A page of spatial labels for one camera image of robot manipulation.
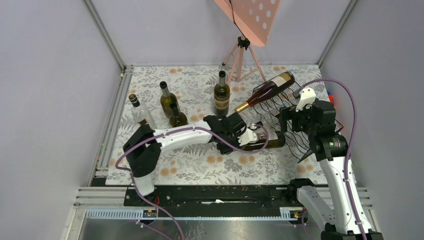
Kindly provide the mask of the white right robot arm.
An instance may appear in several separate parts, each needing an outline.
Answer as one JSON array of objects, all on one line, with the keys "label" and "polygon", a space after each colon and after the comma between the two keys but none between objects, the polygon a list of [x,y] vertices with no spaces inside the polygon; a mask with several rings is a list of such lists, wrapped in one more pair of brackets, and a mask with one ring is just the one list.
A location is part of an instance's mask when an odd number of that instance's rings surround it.
[{"label": "white right robot arm", "polygon": [[330,192],[332,206],[322,199],[312,181],[295,178],[289,182],[286,199],[293,206],[303,205],[319,227],[322,240],[382,240],[362,207],[353,181],[348,142],[336,131],[336,110],[331,102],[281,107],[278,120],[282,130],[291,122],[293,132],[307,135],[309,152],[315,155]]}]

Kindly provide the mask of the green wine bottle grey cap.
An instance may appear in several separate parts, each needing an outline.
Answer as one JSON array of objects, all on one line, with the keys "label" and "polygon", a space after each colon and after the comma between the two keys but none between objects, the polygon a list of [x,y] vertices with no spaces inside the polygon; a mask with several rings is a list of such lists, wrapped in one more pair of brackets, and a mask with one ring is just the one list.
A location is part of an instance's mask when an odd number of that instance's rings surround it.
[{"label": "green wine bottle grey cap", "polygon": [[[244,151],[257,151],[261,149],[266,143],[267,136],[265,132],[260,132],[257,134],[258,140],[253,143],[248,143],[242,146]],[[268,133],[268,144],[266,145],[266,149],[275,149],[282,148],[286,143],[286,138],[283,133],[280,131],[270,131]]]}]

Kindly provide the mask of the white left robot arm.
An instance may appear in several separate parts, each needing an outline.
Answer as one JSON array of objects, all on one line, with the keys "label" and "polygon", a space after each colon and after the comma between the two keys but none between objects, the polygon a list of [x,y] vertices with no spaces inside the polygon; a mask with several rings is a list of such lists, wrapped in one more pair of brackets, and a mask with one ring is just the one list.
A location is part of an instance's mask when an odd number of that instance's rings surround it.
[{"label": "white left robot arm", "polygon": [[138,189],[135,197],[142,205],[148,206],[155,200],[152,172],[161,154],[193,144],[213,142],[222,154],[227,154],[230,149],[240,149],[257,139],[256,134],[248,129],[241,116],[235,112],[228,117],[207,115],[198,122],[169,129],[153,130],[144,124],[122,149]]}]

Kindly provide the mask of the small dark wine bottle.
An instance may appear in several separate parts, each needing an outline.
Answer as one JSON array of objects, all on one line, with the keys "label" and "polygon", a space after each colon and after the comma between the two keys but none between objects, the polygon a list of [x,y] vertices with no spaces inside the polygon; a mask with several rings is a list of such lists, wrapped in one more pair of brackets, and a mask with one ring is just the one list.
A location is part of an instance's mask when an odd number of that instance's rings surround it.
[{"label": "small dark wine bottle", "polygon": [[171,102],[169,104],[169,108],[171,109],[171,115],[169,116],[168,120],[173,128],[185,126],[188,124],[186,115],[179,110],[178,104],[176,102]]}]

